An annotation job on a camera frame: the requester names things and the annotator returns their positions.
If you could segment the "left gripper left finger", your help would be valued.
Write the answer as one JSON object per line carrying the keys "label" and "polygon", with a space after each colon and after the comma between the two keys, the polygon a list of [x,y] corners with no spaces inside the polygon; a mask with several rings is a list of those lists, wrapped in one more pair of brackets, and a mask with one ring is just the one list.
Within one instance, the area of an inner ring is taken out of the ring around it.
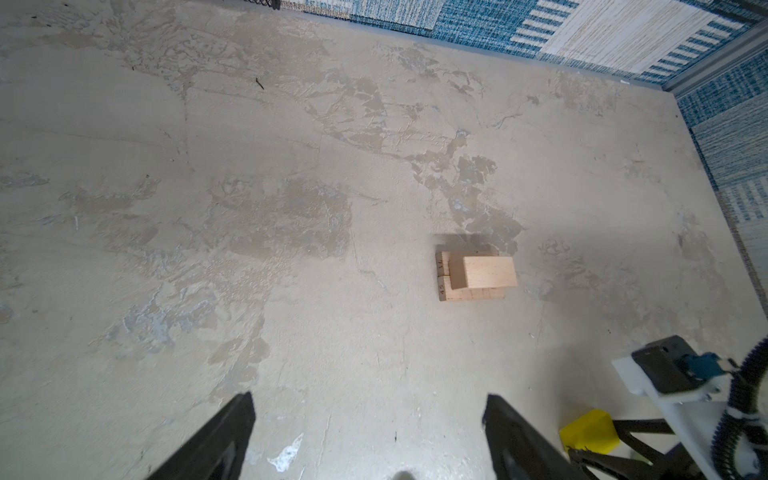
{"label": "left gripper left finger", "polygon": [[148,479],[239,479],[255,421],[252,394],[235,395]]}

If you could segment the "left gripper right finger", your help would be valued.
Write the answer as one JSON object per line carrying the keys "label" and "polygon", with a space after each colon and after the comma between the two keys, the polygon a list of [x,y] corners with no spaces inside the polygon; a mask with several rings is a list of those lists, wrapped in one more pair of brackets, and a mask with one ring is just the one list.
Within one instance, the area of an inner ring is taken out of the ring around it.
{"label": "left gripper right finger", "polygon": [[586,479],[503,397],[487,396],[482,423],[497,479]]}

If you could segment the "yellow rectangular block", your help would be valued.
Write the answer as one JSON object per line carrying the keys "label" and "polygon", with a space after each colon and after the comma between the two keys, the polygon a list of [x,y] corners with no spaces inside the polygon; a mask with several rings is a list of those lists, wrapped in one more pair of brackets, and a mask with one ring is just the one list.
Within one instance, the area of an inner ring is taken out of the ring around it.
{"label": "yellow rectangular block", "polygon": [[559,438],[566,452],[586,450],[609,454],[620,444],[613,419],[599,409],[593,409],[563,427]]}

